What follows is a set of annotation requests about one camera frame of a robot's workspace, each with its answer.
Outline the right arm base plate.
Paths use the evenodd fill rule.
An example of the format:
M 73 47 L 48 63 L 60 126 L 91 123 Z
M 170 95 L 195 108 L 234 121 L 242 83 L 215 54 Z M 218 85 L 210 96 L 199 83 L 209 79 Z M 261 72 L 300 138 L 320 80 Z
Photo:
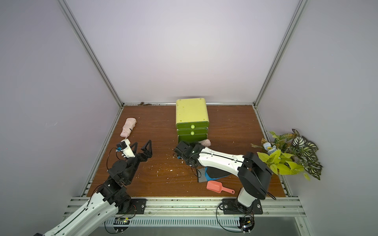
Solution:
M 262 205 L 259 199 L 252 201 L 250 206 L 244 206 L 237 201 L 237 199 L 224 198 L 222 199 L 221 209 L 223 214 L 250 214 L 250 215 L 262 215 Z

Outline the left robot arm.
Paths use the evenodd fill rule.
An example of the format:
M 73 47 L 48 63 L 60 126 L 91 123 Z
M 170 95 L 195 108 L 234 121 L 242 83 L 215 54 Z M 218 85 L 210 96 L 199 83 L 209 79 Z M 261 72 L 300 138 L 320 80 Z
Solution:
M 85 204 L 43 235 L 88 236 L 108 218 L 117 213 L 129 213 L 132 209 L 132 198 L 127 193 L 126 186 L 132 183 L 140 163 L 146 162 L 153 155 L 151 140 L 139 153 L 137 147 L 138 143 L 131 145 L 128 139 L 117 144 L 116 150 L 124 158 L 116 161 L 107 170 L 107 180 L 95 189 Z

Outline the yellow-green drawer cabinet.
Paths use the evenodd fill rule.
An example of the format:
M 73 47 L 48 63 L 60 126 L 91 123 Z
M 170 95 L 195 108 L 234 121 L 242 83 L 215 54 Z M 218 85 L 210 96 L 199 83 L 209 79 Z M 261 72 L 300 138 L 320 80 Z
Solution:
M 178 142 L 195 143 L 208 139 L 209 116 L 204 98 L 176 101 Z

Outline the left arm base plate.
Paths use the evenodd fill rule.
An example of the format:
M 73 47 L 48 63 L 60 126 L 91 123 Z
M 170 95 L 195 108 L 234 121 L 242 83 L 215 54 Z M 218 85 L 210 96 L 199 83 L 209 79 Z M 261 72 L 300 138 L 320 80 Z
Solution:
M 147 199 L 131 198 L 117 207 L 116 215 L 143 215 L 147 205 Z

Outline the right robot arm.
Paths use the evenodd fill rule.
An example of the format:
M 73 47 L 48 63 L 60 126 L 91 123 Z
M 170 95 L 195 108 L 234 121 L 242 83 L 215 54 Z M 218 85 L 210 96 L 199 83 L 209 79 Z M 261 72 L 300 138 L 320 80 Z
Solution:
M 251 152 L 245 155 L 227 154 L 212 150 L 200 143 L 181 141 L 174 149 L 187 165 L 196 170 L 198 181 L 215 181 L 229 175 L 238 177 L 242 188 L 237 197 L 240 206 L 250 207 L 259 199 L 264 200 L 273 172 Z

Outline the pink umbrella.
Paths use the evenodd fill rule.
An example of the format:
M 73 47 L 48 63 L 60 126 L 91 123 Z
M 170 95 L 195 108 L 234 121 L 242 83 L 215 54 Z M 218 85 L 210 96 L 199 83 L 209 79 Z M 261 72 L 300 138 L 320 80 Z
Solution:
M 199 141 L 199 144 L 205 147 L 210 147 L 211 141 L 209 139 L 205 139 L 205 140 Z
M 127 118 L 122 128 L 120 136 L 123 138 L 128 138 L 132 133 L 133 129 L 135 128 L 136 123 L 137 120 L 135 118 Z

